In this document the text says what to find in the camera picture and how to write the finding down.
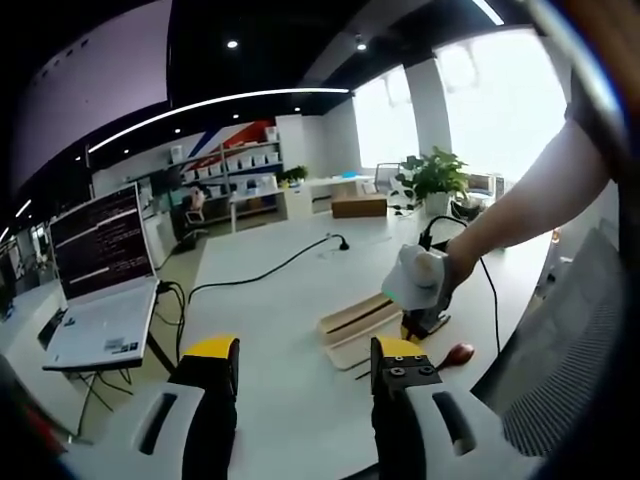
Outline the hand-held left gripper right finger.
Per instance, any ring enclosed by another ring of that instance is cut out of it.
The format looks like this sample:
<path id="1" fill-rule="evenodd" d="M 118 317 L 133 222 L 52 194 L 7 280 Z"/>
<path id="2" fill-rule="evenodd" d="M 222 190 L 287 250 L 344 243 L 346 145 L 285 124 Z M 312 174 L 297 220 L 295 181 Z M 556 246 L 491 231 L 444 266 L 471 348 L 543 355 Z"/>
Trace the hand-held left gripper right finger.
<path id="1" fill-rule="evenodd" d="M 421 348 L 371 339 L 372 426 L 382 479 L 529 479 L 542 463 L 521 454 L 500 418 L 445 383 Z"/>

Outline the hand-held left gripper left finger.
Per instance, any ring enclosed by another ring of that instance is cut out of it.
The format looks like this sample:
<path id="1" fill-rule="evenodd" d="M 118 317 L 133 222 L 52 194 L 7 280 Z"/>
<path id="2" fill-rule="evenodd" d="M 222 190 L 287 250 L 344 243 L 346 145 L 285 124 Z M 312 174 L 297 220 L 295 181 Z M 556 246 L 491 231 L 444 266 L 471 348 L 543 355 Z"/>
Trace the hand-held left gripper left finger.
<path id="1" fill-rule="evenodd" d="M 192 345 L 168 381 L 146 386 L 95 443 L 67 446 L 75 479 L 226 479 L 237 411 L 240 340 Z"/>

